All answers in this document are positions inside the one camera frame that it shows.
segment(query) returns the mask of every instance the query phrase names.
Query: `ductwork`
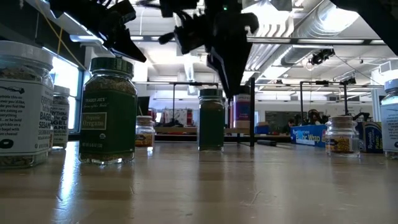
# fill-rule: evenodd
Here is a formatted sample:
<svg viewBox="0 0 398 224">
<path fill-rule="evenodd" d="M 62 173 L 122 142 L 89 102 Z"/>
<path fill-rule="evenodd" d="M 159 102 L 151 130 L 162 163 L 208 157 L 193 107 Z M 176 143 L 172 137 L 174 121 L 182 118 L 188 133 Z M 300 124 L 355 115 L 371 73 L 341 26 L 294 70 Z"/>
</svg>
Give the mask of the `ductwork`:
<svg viewBox="0 0 398 224">
<path fill-rule="evenodd" d="M 355 12 L 338 9 L 330 1 L 323 1 L 310 16 L 299 26 L 292 37 L 296 38 L 327 38 L 336 37 L 349 27 L 359 15 Z M 266 70 L 273 65 L 294 65 L 303 60 L 308 54 L 319 47 L 295 47 L 291 45 L 280 46 L 272 57 L 261 67 L 260 71 L 266 78 L 274 79 L 289 68 L 285 68 L 280 74 L 273 72 L 268 77 Z"/>
</svg>

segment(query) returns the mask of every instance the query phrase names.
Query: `table surface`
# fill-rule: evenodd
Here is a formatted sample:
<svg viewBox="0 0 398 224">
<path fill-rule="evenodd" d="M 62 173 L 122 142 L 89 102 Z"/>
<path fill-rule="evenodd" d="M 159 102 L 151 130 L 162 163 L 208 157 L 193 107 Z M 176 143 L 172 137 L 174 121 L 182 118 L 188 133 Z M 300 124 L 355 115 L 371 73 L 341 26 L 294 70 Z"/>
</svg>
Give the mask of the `table surface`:
<svg viewBox="0 0 398 224">
<path fill-rule="evenodd" d="M 0 171 L 0 223 L 398 223 L 398 161 L 310 146 L 192 143 L 137 150 L 135 163 L 47 163 Z"/>
</svg>

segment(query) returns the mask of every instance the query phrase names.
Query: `ceiling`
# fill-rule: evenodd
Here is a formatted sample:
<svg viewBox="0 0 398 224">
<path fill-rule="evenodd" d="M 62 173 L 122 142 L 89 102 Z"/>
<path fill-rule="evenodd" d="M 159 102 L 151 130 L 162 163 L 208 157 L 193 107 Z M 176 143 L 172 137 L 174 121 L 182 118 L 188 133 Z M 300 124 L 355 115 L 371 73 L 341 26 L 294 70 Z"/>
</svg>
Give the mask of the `ceiling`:
<svg viewBox="0 0 398 224">
<path fill-rule="evenodd" d="M 39 0 L 26 0 L 29 4 L 35 6 Z M 321 0 L 304 0 L 301 10 L 291 13 L 294 18 L 295 29 L 298 23 L 319 3 Z M 49 13 L 47 4 L 40 2 L 41 8 L 46 16 L 63 27 L 71 35 L 87 35 L 84 29 L 76 25 L 71 19 L 62 16 L 61 19 L 54 19 Z M 136 10 L 136 19 L 126 24 L 131 35 L 153 35 L 159 36 L 174 30 L 176 20 L 174 18 L 162 18 L 160 11 L 144 7 L 134 7 Z M 374 38 L 378 39 L 377 34 L 359 17 L 351 26 L 338 35 L 338 38 Z M 180 80 L 184 74 L 184 56 L 179 52 L 176 43 L 159 45 L 157 42 L 135 42 L 148 58 L 148 80 L 149 81 L 183 81 Z M 369 83 L 370 71 L 377 67 L 377 64 L 386 62 L 389 58 L 395 57 L 394 53 L 388 47 L 365 47 L 365 46 L 336 46 L 336 55 L 322 65 L 314 69 L 307 69 L 306 63 L 299 63 L 285 72 L 287 76 L 281 76 L 284 83 L 298 83 L 302 80 L 332 80 L 353 68 L 358 69 L 362 74 L 357 73 L 358 83 Z M 204 63 L 203 49 L 194 52 L 193 69 L 195 78 L 200 82 L 213 82 L 216 73 L 208 68 Z"/>
</svg>

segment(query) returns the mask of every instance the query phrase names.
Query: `green label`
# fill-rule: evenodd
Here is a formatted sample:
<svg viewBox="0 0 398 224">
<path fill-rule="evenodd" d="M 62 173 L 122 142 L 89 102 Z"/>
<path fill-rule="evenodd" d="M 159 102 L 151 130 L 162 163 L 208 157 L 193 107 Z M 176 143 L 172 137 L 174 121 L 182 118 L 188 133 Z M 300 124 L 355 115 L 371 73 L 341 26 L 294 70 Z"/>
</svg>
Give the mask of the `green label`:
<svg viewBox="0 0 398 224">
<path fill-rule="evenodd" d="M 200 109 L 199 146 L 224 146 L 224 110 Z"/>
<path fill-rule="evenodd" d="M 135 95 L 113 90 L 84 92 L 80 152 L 134 152 L 136 116 Z"/>
</svg>

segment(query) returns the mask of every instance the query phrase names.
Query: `workbench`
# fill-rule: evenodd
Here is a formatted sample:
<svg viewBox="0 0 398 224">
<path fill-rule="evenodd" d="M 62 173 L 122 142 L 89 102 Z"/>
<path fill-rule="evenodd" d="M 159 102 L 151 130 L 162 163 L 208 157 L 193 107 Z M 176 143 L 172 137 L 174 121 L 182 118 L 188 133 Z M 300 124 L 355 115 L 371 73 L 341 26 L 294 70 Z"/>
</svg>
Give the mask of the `workbench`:
<svg viewBox="0 0 398 224">
<path fill-rule="evenodd" d="M 156 142 L 135 163 L 78 162 L 78 143 L 31 169 L 0 170 L 6 223 L 398 223 L 398 161 L 279 144 L 198 152 Z"/>
</svg>

